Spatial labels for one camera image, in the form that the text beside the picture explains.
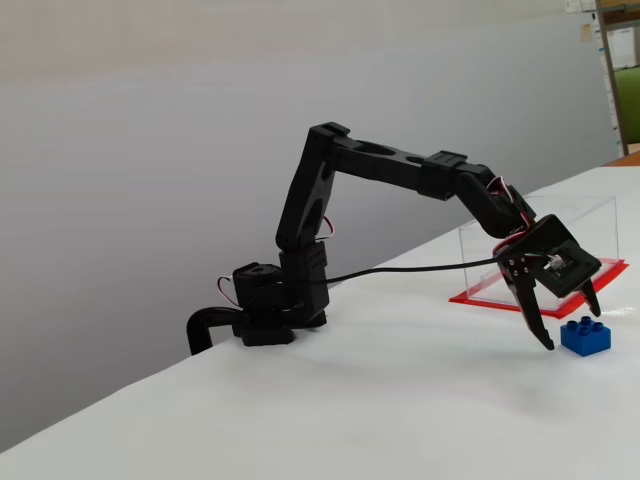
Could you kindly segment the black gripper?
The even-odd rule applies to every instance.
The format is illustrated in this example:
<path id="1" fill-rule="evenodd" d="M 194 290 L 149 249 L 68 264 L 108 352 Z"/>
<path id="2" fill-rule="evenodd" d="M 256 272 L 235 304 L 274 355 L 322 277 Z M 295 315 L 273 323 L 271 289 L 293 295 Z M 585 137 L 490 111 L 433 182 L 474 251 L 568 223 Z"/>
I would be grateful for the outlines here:
<path id="1" fill-rule="evenodd" d="M 535 294 L 536 279 L 580 281 L 581 246 L 577 239 L 556 215 L 546 215 L 506 247 L 498 265 L 529 331 L 546 350 L 553 351 L 555 344 L 544 325 Z M 591 280 L 581 286 L 581 295 L 590 312 L 600 317 L 601 307 Z"/>

